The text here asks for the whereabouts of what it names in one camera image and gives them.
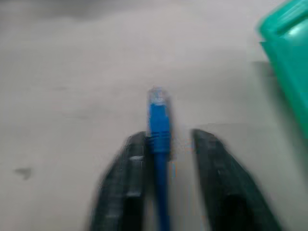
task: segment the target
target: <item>concrete floor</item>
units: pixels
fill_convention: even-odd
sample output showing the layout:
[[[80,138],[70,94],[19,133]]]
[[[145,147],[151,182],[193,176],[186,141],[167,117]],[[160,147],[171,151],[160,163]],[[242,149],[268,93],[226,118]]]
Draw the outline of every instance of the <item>concrete floor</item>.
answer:
[[[306,141],[255,32],[280,2],[1,0],[0,230],[84,230],[154,85],[175,114],[174,230],[208,230],[191,128],[225,141],[286,230],[307,230]]]

